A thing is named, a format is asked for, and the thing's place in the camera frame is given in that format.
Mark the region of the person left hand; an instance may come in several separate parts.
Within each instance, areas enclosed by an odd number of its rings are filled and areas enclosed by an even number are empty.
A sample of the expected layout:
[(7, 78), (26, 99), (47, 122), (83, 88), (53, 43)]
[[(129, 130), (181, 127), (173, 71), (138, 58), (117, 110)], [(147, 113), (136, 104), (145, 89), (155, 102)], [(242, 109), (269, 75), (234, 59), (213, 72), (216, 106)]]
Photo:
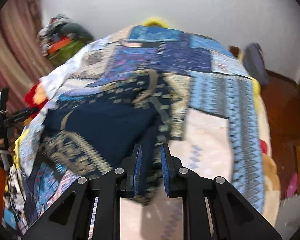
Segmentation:
[[(15, 141), (16, 141), (17, 137), (18, 137), (18, 135), (15, 131), (10, 136), (10, 143), (9, 143), (9, 148), (7, 151), (9, 152), (9, 155), (11, 155), (11, 156), (15, 155), (14, 148), (15, 148)], [(3, 145), (3, 144), (4, 144), (4, 140), (2, 138), (0, 138), (0, 145)], [(3, 155), (4, 154), (2, 154), (1, 150), (0, 150), (0, 160), (2, 160)]]

